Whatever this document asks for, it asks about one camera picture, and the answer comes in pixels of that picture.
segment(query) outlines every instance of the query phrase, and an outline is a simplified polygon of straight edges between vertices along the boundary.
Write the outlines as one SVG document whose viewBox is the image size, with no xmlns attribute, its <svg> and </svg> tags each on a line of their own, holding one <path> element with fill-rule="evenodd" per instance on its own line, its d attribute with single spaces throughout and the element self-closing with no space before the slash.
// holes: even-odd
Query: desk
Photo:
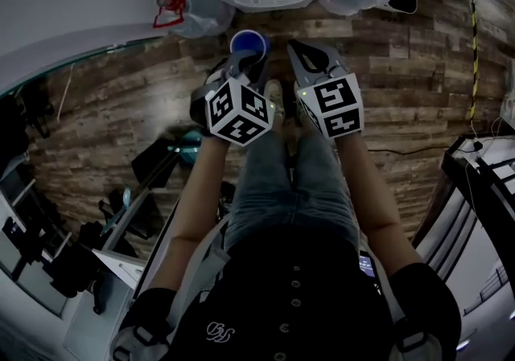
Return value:
<svg viewBox="0 0 515 361">
<path fill-rule="evenodd" d="M 93 312 L 93 295 L 84 292 L 79 298 L 63 347 L 80 361 L 111 361 L 109 345 L 129 309 L 132 290 L 113 274 L 105 274 L 101 300 L 105 310 Z"/>
<path fill-rule="evenodd" d="M 0 228 L 3 228 L 7 219 L 11 218 L 23 232 L 27 231 L 25 223 L 20 219 L 9 199 L 0 191 Z M 67 242 L 66 238 L 59 251 Z M 53 256 L 43 250 L 42 258 L 52 262 Z M 4 232 L 0 232 L 0 267 L 6 275 L 41 306 L 60 317 L 67 298 L 54 289 L 50 282 L 52 278 L 43 269 L 43 262 L 35 261 L 27 264 L 22 260 L 19 250 L 12 244 Z"/>
<path fill-rule="evenodd" d="M 146 197 L 152 196 L 152 190 L 145 189 L 142 193 L 130 204 L 129 209 L 122 215 L 116 226 L 114 227 L 113 233 L 109 236 L 109 239 L 105 242 L 104 247 L 101 251 L 94 249 L 93 253 L 117 275 L 122 281 L 124 281 L 131 289 L 135 291 L 145 290 L 150 283 L 150 279 L 154 276 L 156 268 L 160 265 L 163 260 L 164 254 L 166 253 L 167 246 L 170 243 L 171 238 L 171 219 L 175 213 L 177 203 L 167 217 L 163 229 L 161 230 L 159 237 L 152 249 L 152 253 L 148 260 L 140 260 L 130 256 L 118 254 L 113 251 L 114 246 L 123 237 L 130 221 L 133 219 L 137 210 L 143 205 Z M 140 280 L 143 280 L 144 287 L 138 287 Z"/>
</svg>

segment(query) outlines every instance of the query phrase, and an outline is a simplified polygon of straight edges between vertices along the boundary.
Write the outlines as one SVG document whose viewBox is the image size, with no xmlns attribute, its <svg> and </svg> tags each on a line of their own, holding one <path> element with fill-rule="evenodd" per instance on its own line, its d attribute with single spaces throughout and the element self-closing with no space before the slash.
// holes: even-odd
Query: shoe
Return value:
<svg viewBox="0 0 515 361">
<path fill-rule="evenodd" d="M 282 103 L 282 86 L 278 80 L 268 80 L 265 85 L 265 97 L 275 106 L 275 116 L 284 119 L 284 104 Z"/>
</svg>

